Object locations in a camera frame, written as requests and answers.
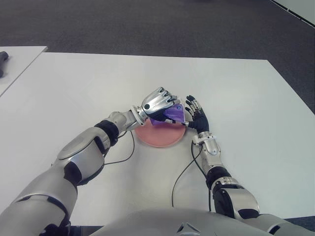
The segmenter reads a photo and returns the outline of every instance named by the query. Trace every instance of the robot finger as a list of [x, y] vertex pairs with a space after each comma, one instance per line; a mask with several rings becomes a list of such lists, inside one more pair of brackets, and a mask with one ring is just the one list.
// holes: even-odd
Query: robot finger
[[192, 112], [195, 113], [196, 112], [196, 107], [189, 101], [186, 100], [186, 104], [189, 105], [189, 107], [192, 109]]
[[192, 112], [192, 110], [191, 109], [189, 109], [188, 107], [185, 107], [185, 110], [186, 111], [188, 111], [189, 112], [189, 114], [192, 116], [192, 118], [193, 118], [193, 112]]
[[189, 102], [196, 100], [193, 96], [189, 95], [186, 97]]
[[169, 96], [169, 99], [168, 99], [167, 101], [170, 102], [170, 101], [174, 101], [174, 100], [177, 100], [177, 96], [175, 96], [175, 95], [170, 95], [170, 96]]

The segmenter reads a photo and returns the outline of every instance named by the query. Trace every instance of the black object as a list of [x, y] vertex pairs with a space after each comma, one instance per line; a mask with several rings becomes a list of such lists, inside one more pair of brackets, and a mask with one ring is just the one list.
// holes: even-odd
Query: black object
[[232, 201], [229, 194], [224, 191], [224, 189], [220, 189], [216, 193], [213, 193], [213, 199], [215, 201], [216, 213], [234, 218]]
[[[5, 60], [7, 60], [9, 58], [9, 55], [8, 55], [8, 53], [6, 53], [6, 52], [0, 52], [0, 67], [1, 67], [1, 65], [3, 64], [3, 62], [5, 61]], [[3, 75], [3, 71], [0, 69], [0, 77], [2, 77], [2, 75]]]
[[[185, 108], [187, 111], [193, 111], [194, 109], [192, 108], [191, 101], [195, 100], [195, 98], [191, 95], [187, 96], [186, 104], [189, 105], [189, 108]], [[209, 131], [209, 123], [208, 119], [206, 117], [206, 114], [203, 112], [202, 109], [196, 109], [193, 116], [192, 120], [188, 124], [189, 128], [193, 128], [197, 130], [197, 133], [202, 133], [205, 131]]]
[[108, 135], [110, 146], [113, 146], [117, 143], [119, 130], [113, 122], [102, 120], [100, 123], [96, 124], [95, 127], [101, 128]]
[[276, 231], [278, 231], [278, 229], [280, 229], [280, 226], [276, 225], [275, 227], [273, 227], [273, 228], [271, 229], [271, 231], [269, 231], [269, 233], [270, 233], [271, 235], [274, 235], [274, 234], [276, 233]]
[[254, 209], [241, 209], [238, 211], [238, 213], [243, 219], [252, 219], [260, 216], [259, 212]]
[[214, 183], [214, 181], [216, 181], [218, 178], [221, 178], [221, 177], [231, 177], [231, 175], [226, 170], [226, 168], [222, 166], [216, 166], [210, 169], [210, 171], [207, 173], [207, 178], [206, 178], [207, 179], [206, 184], [208, 188], [211, 189], [211, 186]]

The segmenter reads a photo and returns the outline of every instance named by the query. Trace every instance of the robot forearm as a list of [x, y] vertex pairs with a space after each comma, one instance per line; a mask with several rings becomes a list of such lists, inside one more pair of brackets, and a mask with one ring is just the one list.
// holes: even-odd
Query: robot forearm
[[165, 121], [163, 112], [179, 103], [163, 88], [149, 94], [140, 107], [113, 112], [73, 139], [52, 167], [35, 178], [0, 215], [0, 235], [61, 235], [67, 231], [77, 199], [77, 186], [86, 184], [104, 167], [104, 157], [121, 132], [144, 125], [148, 117]]

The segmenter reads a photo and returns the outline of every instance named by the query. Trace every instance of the robotic hand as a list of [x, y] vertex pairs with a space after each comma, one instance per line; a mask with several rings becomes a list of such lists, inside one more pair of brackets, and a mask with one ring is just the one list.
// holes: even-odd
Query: robotic hand
[[231, 177], [221, 162], [221, 149], [209, 129], [208, 119], [199, 102], [191, 95], [187, 96], [185, 109], [193, 121], [186, 122], [187, 127], [197, 130], [193, 143], [202, 146], [200, 153], [202, 169], [206, 175], [206, 184], [213, 193], [216, 213], [234, 218], [245, 224], [261, 229], [272, 235], [313, 235], [302, 227], [293, 225], [270, 214], [260, 214], [255, 197], [235, 178]]
[[60, 151], [52, 167], [35, 178], [0, 215], [0, 235], [64, 235], [70, 226], [77, 186], [100, 173], [104, 157], [119, 134], [144, 125], [148, 117], [173, 122], [163, 112], [179, 102], [159, 87], [141, 106], [132, 106], [124, 113], [113, 112], [79, 134]]
[[187, 96], [185, 109], [193, 121], [186, 123], [197, 130], [193, 143], [202, 146], [202, 169], [206, 175], [206, 184], [213, 193], [216, 212], [242, 220], [257, 217], [259, 206], [255, 197], [239, 182], [232, 178], [221, 162], [221, 149], [215, 136], [210, 133], [208, 119], [199, 102], [191, 95]]

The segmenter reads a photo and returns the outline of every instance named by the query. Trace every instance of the white table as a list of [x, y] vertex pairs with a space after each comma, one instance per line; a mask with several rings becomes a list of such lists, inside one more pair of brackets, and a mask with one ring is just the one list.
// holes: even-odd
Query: white table
[[4, 75], [0, 78], [0, 97], [23, 73], [23, 71], [40, 55], [47, 47], [0, 47], [0, 52], [9, 54], [8, 60], [3, 64], [1, 70]]
[[[158, 86], [196, 96], [223, 163], [262, 213], [315, 214], [315, 117], [268, 61], [64, 53], [42, 53], [0, 99], [0, 211], [77, 134], [140, 104]], [[129, 161], [78, 188], [72, 224], [106, 225], [136, 210], [170, 207], [174, 181], [191, 161], [193, 134], [169, 148], [136, 139]], [[122, 138], [106, 161], [126, 158], [130, 140]], [[175, 206], [207, 209], [207, 193], [193, 165], [177, 185]]]

